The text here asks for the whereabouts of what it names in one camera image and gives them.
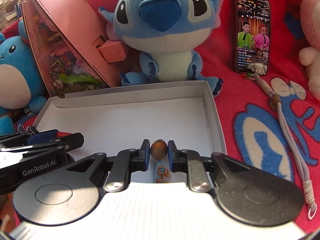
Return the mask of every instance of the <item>blue gripper pad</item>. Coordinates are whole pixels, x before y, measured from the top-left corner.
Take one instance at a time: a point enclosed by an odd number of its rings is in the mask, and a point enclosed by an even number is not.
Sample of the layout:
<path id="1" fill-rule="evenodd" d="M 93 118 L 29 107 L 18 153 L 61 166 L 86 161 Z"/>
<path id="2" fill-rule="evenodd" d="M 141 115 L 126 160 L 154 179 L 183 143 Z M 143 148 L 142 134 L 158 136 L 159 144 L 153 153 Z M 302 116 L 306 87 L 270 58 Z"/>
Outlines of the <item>blue gripper pad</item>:
<path id="1" fill-rule="evenodd" d="M 172 149 L 169 143 L 168 143 L 168 159 L 169 159 L 169 168 L 170 168 L 170 171 L 172 171 L 173 169 Z"/>
<path id="2" fill-rule="evenodd" d="M 32 135 L 28 140 L 28 145 L 46 143 L 57 137 L 58 130 L 50 130 Z"/>
<path id="3" fill-rule="evenodd" d="M 147 147 L 146 155 L 144 158 L 144 165 L 145 165 L 146 171 L 149 168 L 149 160 L 150 160 L 150 141 L 148 142 L 148 147 Z"/>

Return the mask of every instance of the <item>orange plush toy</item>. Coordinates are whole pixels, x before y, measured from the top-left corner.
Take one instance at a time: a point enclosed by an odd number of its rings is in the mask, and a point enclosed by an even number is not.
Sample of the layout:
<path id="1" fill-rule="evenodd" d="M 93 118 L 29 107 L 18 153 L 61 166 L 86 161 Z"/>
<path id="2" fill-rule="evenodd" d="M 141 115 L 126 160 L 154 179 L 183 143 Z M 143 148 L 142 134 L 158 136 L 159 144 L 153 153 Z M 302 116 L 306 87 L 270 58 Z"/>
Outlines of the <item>orange plush toy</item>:
<path id="1" fill-rule="evenodd" d="M 12 195 L 13 193 L 7 194 L 7 198 L 4 201 L 0 210 L 0 230 L 5 233 L 10 233 L 17 226 L 15 212 L 12 205 Z"/>

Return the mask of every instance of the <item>man in green jacket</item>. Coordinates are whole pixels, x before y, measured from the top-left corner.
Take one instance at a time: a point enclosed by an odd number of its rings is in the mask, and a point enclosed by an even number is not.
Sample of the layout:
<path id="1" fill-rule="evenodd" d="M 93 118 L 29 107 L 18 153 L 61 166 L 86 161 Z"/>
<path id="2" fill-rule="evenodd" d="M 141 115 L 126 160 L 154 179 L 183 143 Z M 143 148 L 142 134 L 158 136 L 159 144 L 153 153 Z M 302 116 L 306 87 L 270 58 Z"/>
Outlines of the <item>man in green jacket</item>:
<path id="1" fill-rule="evenodd" d="M 243 32 L 238 33 L 238 49 L 254 49 L 254 36 L 249 33 L 250 24 L 244 22 L 242 29 Z"/>

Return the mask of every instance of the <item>plush toy ear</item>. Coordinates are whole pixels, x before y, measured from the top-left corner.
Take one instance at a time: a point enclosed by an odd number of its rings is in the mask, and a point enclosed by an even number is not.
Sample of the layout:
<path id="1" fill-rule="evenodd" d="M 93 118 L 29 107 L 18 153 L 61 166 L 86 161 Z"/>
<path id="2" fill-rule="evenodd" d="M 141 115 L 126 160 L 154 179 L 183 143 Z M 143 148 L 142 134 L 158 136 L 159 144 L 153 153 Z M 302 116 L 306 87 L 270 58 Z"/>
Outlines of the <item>plush toy ear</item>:
<path id="1" fill-rule="evenodd" d="M 210 0 L 210 2 L 213 5 L 213 8 L 216 12 L 216 23 L 214 25 L 214 29 L 219 28 L 220 24 L 221 24 L 221 20 L 220 20 L 220 11 L 221 11 L 221 6 L 223 4 L 223 0 Z"/>
<path id="2" fill-rule="evenodd" d="M 5 36 L 0 33 L 0 44 L 5 41 Z"/>
<path id="3" fill-rule="evenodd" d="M 22 37 L 22 40 L 25 41 L 25 42 L 27 42 L 27 43 L 29 43 L 29 41 L 28 41 L 28 35 L 27 35 L 27 33 L 26 33 L 26 28 L 24 27 L 24 22 L 23 22 L 23 20 L 21 20 L 21 21 L 19 22 L 18 30 L 19 30 L 20 36 Z"/>
<path id="4" fill-rule="evenodd" d="M 108 12 L 105 8 L 99 7 L 99 14 L 105 18 L 108 22 L 113 24 L 114 13 Z"/>

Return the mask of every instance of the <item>man in pink jacket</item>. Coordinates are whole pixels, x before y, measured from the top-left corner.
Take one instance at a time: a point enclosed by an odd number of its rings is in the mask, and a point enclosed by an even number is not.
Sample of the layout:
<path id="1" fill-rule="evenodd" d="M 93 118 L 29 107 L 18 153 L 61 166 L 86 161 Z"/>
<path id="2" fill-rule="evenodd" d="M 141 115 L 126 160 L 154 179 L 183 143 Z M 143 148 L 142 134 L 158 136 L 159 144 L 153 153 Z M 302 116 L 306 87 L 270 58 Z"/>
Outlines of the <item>man in pink jacket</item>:
<path id="1" fill-rule="evenodd" d="M 264 48 L 264 49 L 268 49 L 269 48 L 269 43 L 270 43 L 270 39 L 267 36 L 267 28 L 265 25 L 260 25 L 260 33 L 258 35 L 255 36 L 254 38 L 255 40 L 255 49 L 258 48 Z"/>

